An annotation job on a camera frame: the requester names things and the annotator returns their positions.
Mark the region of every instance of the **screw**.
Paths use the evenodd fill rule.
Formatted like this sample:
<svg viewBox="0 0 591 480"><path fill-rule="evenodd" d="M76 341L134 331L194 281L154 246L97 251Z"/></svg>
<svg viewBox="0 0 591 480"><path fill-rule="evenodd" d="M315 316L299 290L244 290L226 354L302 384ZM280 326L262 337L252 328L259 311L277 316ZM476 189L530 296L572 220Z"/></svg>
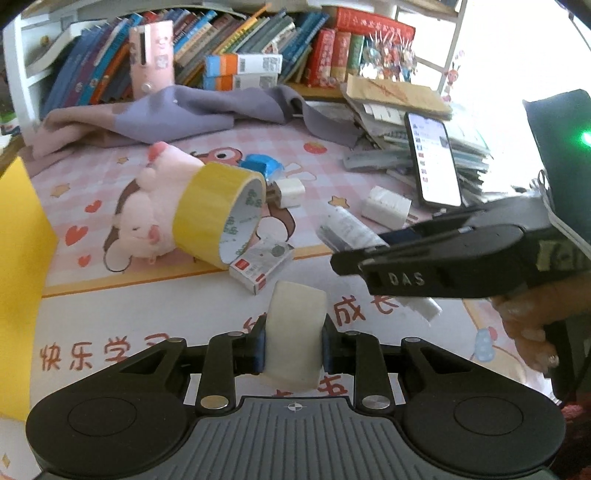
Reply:
<svg viewBox="0 0 591 480"><path fill-rule="evenodd" d="M368 395L361 401L365 408L370 410L383 410L390 406L390 400L383 395Z"/></svg>
<svg viewBox="0 0 591 480"><path fill-rule="evenodd" d="M227 407L230 401L221 395L208 395L201 399L201 406L208 410L220 410Z"/></svg>

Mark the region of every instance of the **red label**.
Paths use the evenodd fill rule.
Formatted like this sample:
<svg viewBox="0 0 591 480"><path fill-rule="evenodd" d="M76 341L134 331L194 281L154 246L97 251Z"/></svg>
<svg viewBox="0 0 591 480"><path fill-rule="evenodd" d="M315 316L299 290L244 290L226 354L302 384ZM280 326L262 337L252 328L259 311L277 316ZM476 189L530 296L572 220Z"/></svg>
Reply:
<svg viewBox="0 0 591 480"><path fill-rule="evenodd" d="M246 260L244 260L243 258L241 258L240 260L238 260L236 262L235 267L238 270L246 270L248 268L248 266L250 265L250 263L248 263Z"/></svg>

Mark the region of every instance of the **small box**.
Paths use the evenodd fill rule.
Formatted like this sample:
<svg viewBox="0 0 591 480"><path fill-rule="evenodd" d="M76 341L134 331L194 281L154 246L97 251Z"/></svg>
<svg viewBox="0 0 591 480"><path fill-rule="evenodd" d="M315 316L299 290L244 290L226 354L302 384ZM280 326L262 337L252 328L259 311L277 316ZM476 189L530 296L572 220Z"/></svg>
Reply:
<svg viewBox="0 0 591 480"><path fill-rule="evenodd" d="M264 238L231 263L230 276L256 295L293 258L290 244Z"/></svg>

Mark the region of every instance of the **smartphone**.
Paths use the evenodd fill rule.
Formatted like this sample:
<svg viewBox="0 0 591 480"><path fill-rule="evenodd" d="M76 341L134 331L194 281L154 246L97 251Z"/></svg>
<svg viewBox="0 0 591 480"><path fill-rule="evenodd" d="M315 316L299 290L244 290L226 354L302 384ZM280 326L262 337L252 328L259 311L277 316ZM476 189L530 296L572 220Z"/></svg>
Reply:
<svg viewBox="0 0 591 480"><path fill-rule="evenodd" d="M421 203L461 207L462 194L445 125L417 113L404 116Z"/></svg>

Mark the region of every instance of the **red book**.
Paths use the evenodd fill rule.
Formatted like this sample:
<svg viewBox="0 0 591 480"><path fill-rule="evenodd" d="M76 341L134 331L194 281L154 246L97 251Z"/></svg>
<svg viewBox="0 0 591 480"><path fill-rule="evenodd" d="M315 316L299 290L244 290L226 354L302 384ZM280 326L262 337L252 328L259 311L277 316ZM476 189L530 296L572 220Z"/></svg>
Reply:
<svg viewBox="0 0 591 480"><path fill-rule="evenodd" d="M408 41L412 40L416 30L414 27L393 18L353 8L325 6L322 7L322 11L330 15L326 22L327 27L355 35L375 35L378 31L383 35L394 35L394 41L399 42L399 36Z"/></svg>
<svg viewBox="0 0 591 480"><path fill-rule="evenodd" d="M332 60L330 61L330 85L336 87L345 81L347 76L347 59L349 58L350 32L337 32Z"/></svg>
<svg viewBox="0 0 591 480"><path fill-rule="evenodd" d="M304 79L308 87L328 87L330 64L335 46L336 32L331 28L322 28L318 32L312 53L306 65Z"/></svg>

